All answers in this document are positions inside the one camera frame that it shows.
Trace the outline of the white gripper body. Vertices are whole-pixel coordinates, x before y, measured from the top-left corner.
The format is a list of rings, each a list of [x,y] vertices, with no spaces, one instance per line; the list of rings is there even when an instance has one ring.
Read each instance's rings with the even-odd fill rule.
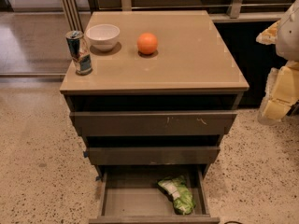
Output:
[[[299,0],[281,17],[277,31],[276,53],[289,61],[299,61]]]

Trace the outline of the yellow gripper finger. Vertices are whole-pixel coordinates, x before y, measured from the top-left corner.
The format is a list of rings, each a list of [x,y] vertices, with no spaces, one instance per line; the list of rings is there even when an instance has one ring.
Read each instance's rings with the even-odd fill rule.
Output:
[[[287,61],[279,69],[272,68],[265,85],[258,121],[279,122],[299,101],[299,62]]]
[[[274,22],[268,28],[259,33],[256,37],[256,41],[264,45],[272,45],[277,41],[279,21]]]

